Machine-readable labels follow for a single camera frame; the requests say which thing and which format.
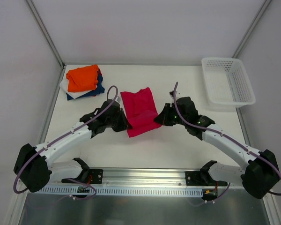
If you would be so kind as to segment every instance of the blue cloth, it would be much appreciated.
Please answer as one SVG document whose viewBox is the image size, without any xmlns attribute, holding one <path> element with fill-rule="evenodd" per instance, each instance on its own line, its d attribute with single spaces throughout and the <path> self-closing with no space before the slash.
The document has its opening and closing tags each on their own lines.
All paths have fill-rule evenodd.
<svg viewBox="0 0 281 225">
<path fill-rule="evenodd" d="M 88 92 L 88 93 L 86 93 L 84 95 L 81 95 L 78 98 L 90 97 L 90 96 L 95 96 L 95 95 L 104 93 L 105 92 L 105 88 L 102 87 L 102 81 L 103 81 L 102 74 L 101 74 L 100 70 L 98 70 L 98 84 L 97 84 L 97 88 L 95 90 L 91 90 L 90 92 Z M 69 100 L 72 100 L 72 99 L 73 98 L 67 94 L 67 100 L 69 101 Z"/>
</svg>

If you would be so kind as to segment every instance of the black mounting bracket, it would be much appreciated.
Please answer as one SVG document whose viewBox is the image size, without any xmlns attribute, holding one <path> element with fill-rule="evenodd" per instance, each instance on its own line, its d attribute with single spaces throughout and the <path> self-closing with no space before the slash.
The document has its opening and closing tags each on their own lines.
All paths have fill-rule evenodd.
<svg viewBox="0 0 281 225">
<path fill-rule="evenodd" d="M 202 179 L 201 171 L 186 171 L 185 181 L 187 186 L 216 186 L 216 181 L 209 177 L 208 181 Z M 219 187 L 226 187 L 228 185 L 225 181 L 218 181 Z"/>
<path fill-rule="evenodd" d="M 91 176 L 90 185 L 92 185 L 92 184 L 102 184 L 103 170 L 90 169 L 89 170 L 89 176 Z"/>
</svg>

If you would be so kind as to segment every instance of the folded clothes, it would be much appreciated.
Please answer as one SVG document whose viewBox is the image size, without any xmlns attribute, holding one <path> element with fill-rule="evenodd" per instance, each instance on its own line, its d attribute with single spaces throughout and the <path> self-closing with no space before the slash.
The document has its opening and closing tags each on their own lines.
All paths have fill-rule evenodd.
<svg viewBox="0 0 281 225">
<path fill-rule="evenodd" d="M 69 86 L 67 90 L 69 92 L 95 90 L 98 83 L 98 70 L 98 65 L 69 70 L 66 76 L 66 78 L 69 80 Z"/>
<path fill-rule="evenodd" d="M 97 84 L 97 88 L 96 90 L 91 90 L 89 92 L 87 92 L 86 94 L 83 94 L 77 98 L 84 98 L 84 97 L 90 97 L 90 96 L 96 96 L 98 94 L 104 93 L 105 92 L 105 88 L 102 86 L 102 81 L 103 81 L 103 76 L 101 74 L 101 71 L 98 70 L 97 72 L 98 76 L 98 84 Z M 67 93 L 67 100 L 73 100 L 74 98 L 71 97 L 68 93 Z"/>
<path fill-rule="evenodd" d="M 79 98 L 82 95 L 85 95 L 86 93 L 89 93 L 91 90 L 86 91 L 79 91 L 79 92 L 69 92 L 67 91 L 67 88 L 69 86 L 69 80 L 64 79 L 59 84 L 60 88 L 65 91 L 69 96 L 71 96 L 73 99 Z"/>
<path fill-rule="evenodd" d="M 153 120 L 158 116 L 150 88 L 141 89 L 137 93 L 121 92 L 126 117 L 132 126 L 127 130 L 129 137 L 141 135 L 147 131 L 161 127 Z"/>
</svg>

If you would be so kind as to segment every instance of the gray metal frame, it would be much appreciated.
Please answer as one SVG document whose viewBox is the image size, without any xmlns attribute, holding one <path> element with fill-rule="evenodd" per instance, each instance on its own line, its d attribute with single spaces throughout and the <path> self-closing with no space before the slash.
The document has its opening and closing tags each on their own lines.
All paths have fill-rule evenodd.
<svg viewBox="0 0 281 225">
<path fill-rule="evenodd" d="M 45 141 L 47 131 L 49 128 L 49 124 L 51 121 L 51 117 L 53 114 L 53 110 L 55 107 L 55 103 L 57 100 L 58 92 L 59 92 L 59 83 L 63 78 L 64 72 L 65 72 L 65 64 L 58 53 L 42 19 L 39 15 L 34 3 L 32 0 L 24 0 L 31 11 L 34 19 L 37 22 L 37 25 L 39 26 L 40 30 L 42 31 L 42 34 L 44 38 L 46 39 L 47 44 L 49 45 L 50 49 L 52 50 L 57 62 L 62 67 L 62 71 L 59 75 L 58 81 L 56 83 L 55 92 L 51 99 L 51 104 L 49 107 L 49 110 L 47 112 L 42 132 L 38 138 L 38 142 L 42 143 Z M 246 31 L 244 37 L 242 38 L 241 42 L 239 43 L 236 51 L 233 54 L 233 58 L 237 58 L 240 53 L 243 51 L 243 49 L 246 46 L 246 43 L 251 37 L 251 34 L 253 33 L 254 29 L 256 28 L 257 24 L 259 23 L 260 19 L 264 15 L 264 12 L 267 10 L 268 6 L 272 0 L 265 0 L 262 6 L 260 7 L 259 11 L 257 12 L 256 16 L 254 17 L 252 23 L 250 24 L 248 30 Z M 244 139 L 246 144 L 250 144 L 250 139 L 246 131 L 244 119 L 241 113 L 240 109 L 237 109 L 237 114 L 239 118 L 239 122 L 242 128 L 242 132 L 244 135 Z M 104 185 L 108 186 L 112 184 L 112 186 L 115 187 L 167 187 L 167 188 L 185 188 L 185 180 L 184 180 L 184 172 L 186 170 L 190 169 L 132 169 L 132 168 L 104 168 L 105 175 L 104 175 Z M 14 198 L 12 199 L 12 204 L 8 210 L 9 217 L 7 218 L 8 221 L 6 221 L 6 224 L 9 225 L 17 225 L 20 220 L 21 211 L 24 206 L 25 198 L 27 193 L 21 194 L 21 195 L 14 195 Z M 267 215 L 269 217 L 271 224 L 281 224 L 281 215 L 279 213 L 279 210 L 277 209 L 275 198 L 267 194 L 264 197 L 264 203 L 267 211 Z"/>
</svg>

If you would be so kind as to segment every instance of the wire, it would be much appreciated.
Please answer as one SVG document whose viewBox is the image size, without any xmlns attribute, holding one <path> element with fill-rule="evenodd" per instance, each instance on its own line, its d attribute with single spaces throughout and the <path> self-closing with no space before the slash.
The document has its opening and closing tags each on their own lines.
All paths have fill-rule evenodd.
<svg viewBox="0 0 281 225">
<path fill-rule="evenodd" d="M 48 207 L 54 206 L 54 205 L 56 205 L 57 203 L 59 203 L 61 200 L 65 199 L 65 198 L 67 198 L 67 197 L 73 198 L 73 200 L 87 200 L 87 199 L 90 199 L 90 198 L 95 197 L 95 195 L 97 194 L 97 190 L 96 190 L 93 186 L 91 186 L 90 184 L 81 183 L 81 182 L 76 181 L 76 180 L 73 180 L 73 179 L 71 179 L 71 178 L 68 178 L 67 180 L 72 181 L 72 182 L 77 183 L 77 184 L 82 184 L 82 185 L 84 185 L 84 186 L 87 186 L 88 188 L 91 188 L 91 189 L 94 191 L 94 194 L 92 194 L 92 195 L 89 196 L 89 197 L 85 197 L 85 198 L 79 198 L 79 197 L 75 197 L 75 196 L 73 197 L 72 195 L 65 195 L 65 196 L 62 196 L 62 197 L 61 197 L 60 199 L 58 199 L 57 201 L 55 201 L 55 202 L 53 202 L 53 203 L 51 203 L 51 204 L 49 204 L 49 205 L 47 205 L 47 206 L 42 206 L 42 207 L 33 206 L 33 205 L 30 203 L 30 195 L 28 195 L 28 196 L 27 196 L 27 201 L 26 201 L 27 204 L 28 204 L 30 207 L 34 208 L 34 209 L 41 210 L 41 209 L 46 209 L 46 208 L 48 208 Z"/>
<path fill-rule="evenodd" d="M 269 161 L 267 161 L 266 159 L 264 159 L 263 157 L 255 154 L 254 152 L 251 152 L 247 149 L 247 147 L 245 147 L 243 144 L 241 144 L 240 142 L 238 142 L 237 140 L 235 140 L 234 138 L 226 135 L 226 134 L 222 134 L 221 131 L 218 131 L 218 130 L 214 130 L 214 129 L 210 129 L 210 128 L 207 128 L 207 127 L 200 127 L 200 126 L 197 126 L 197 125 L 194 125 L 188 121 L 186 121 L 183 116 L 181 115 L 179 109 L 178 109 L 178 106 L 177 106 L 177 102 L 176 102 L 176 89 L 177 89 L 177 86 L 178 86 L 178 82 L 176 82 L 175 84 L 175 88 L 174 88 L 174 91 L 173 91 L 173 100 L 174 100 L 174 106 L 175 106 L 175 109 L 177 111 L 177 114 L 178 116 L 180 117 L 180 119 L 187 125 L 193 127 L 193 128 L 198 128 L 198 129 L 202 129 L 202 130 L 208 130 L 208 131 L 212 131 L 212 132 L 215 132 L 217 134 L 220 134 L 222 136 L 224 136 L 225 138 L 229 139 L 230 141 L 232 141 L 233 143 L 235 143 L 236 145 L 238 145 L 239 147 L 241 147 L 243 150 L 245 150 L 247 153 L 253 155 L 254 157 L 260 159 L 261 161 L 265 162 L 266 164 L 268 164 L 274 171 L 275 173 L 277 173 L 277 175 L 279 176 L 280 180 L 281 180 L 281 173 L 279 172 L 279 170 L 272 164 L 270 163 Z M 279 195 L 281 196 L 281 193 L 275 193 L 275 192 L 271 192 L 269 191 L 270 194 L 272 195 Z"/>
<path fill-rule="evenodd" d="M 216 199 L 214 199 L 214 200 L 211 200 L 211 201 L 206 201 L 206 200 L 205 200 L 205 201 L 203 201 L 203 202 L 201 202 L 201 203 L 199 203 L 199 204 L 197 204 L 197 205 L 191 203 L 188 198 L 187 198 L 186 200 L 187 200 L 187 202 L 188 202 L 191 206 L 194 206 L 194 207 L 198 207 L 198 206 L 204 205 L 204 204 L 206 204 L 206 203 L 215 203 L 215 202 L 218 201 L 224 194 L 227 193 L 227 191 L 228 191 L 230 185 L 231 185 L 231 183 L 229 183 L 229 184 L 227 185 L 226 189 L 225 189 Z"/>
<path fill-rule="evenodd" d="M 72 182 L 75 182 L 75 183 L 77 183 L 77 184 L 81 184 L 81 185 L 88 186 L 90 189 L 92 189 L 92 190 L 94 191 L 94 194 L 92 194 L 91 196 L 88 196 L 88 197 L 85 197 L 85 198 L 77 198 L 77 197 L 74 197 L 73 200 L 79 200 L 79 201 L 80 201 L 80 200 L 88 200 L 88 199 L 91 199 L 91 198 L 93 198 L 93 197 L 96 196 L 97 190 L 96 190 L 93 186 L 91 186 L 90 184 L 85 184 L 85 183 L 76 181 L 76 180 L 74 180 L 74 179 L 72 179 L 72 178 L 68 178 L 67 180 L 72 181 Z"/>
<path fill-rule="evenodd" d="M 89 175 L 88 178 L 89 178 L 89 180 L 88 180 L 87 184 L 90 184 L 90 181 L 93 179 L 92 175 Z"/>
<path fill-rule="evenodd" d="M 100 113 L 98 113 L 96 116 L 94 116 L 93 118 L 91 118 L 89 121 L 87 121 L 86 123 L 78 126 L 77 128 L 74 129 L 74 132 L 79 130 L 80 128 L 82 128 L 83 126 L 86 126 L 87 124 L 93 122 L 95 119 L 97 119 L 99 116 L 101 116 L 109 107 L 111 107 L 111 105 L 114 103 L 114 101 L 116 100 L 117 96 L 118 96 L 118 88 L 115 86 L 115 85 L 112 85 L 109 89 L 108 89 L 108 92 L 112 89 L 112 88 L 115 88 L 116 89 L 116 94 L 113 98 L 113 100 L 108 104 L 108 106 L 106 108 L 104 108 Z M 28 164 L 35 158 L 37 157 L 39 154 L 41 154 L 43 151 L 47 150 L 48 147 L 52 146 L 53 144 L 55 144 L 56 142 L 58 142 L 59 140 L 67 137 L 68 135 L 72 134 L 71 131 L 67 132 L 66 134 L 56 138 L 55 140 L 53 140 L 52 142 L 50 142 L 49 144 L 47 144 L 47 147 L 43 147 L 40 151 L 38 151 L 37 153 L 35 153 L 32 157 L 30 157 L 26 163 L 22 166 L 22 168 L 19 170 L 16 178 L 15 178 L 15 181 L 14 181 L 14 186 L 13 186 L 13 189 L 14 189 L 14 192 L 16 194 L 21 194 L 25 191 L 28 190 L 28 188 L 25 188 L 24 190 L 21 190 L 21 191 L 18 191 L 17 190 L 17 183 L 18 183 L 18 180 L 20 178 L 20 176 L 22 175 L 23 171 L 25 170 L 25 168 L 28 166 Z"/>
</svg>

